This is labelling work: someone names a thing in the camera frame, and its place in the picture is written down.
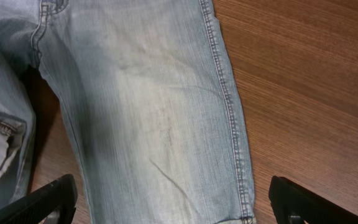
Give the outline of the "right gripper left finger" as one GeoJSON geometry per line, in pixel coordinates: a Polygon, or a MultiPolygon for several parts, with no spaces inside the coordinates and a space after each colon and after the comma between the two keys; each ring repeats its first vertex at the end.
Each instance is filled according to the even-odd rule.
{"type": "Polygon", "coordinates": [[[0,209],[0,224],[71,224],[77,198],[74,177],[65,174],[0,209]]]}

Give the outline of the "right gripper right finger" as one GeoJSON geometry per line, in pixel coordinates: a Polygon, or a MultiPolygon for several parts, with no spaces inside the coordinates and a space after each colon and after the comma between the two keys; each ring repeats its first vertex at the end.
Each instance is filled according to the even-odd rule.
{"type": "Polygon", "coordinates": [[[357,215],[284,177],[272,177],[268,198],[278,224],[358,224],[357,215]]]}

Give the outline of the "light blue denim shorts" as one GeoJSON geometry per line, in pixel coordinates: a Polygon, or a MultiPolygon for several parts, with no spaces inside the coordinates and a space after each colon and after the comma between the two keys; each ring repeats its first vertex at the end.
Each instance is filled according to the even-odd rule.
{"type": "Polygon", "coordinates": [[[211,0],[0,0],[0,209],[60,102],[92,223],[255,223],[246,126],[211,0]]]}

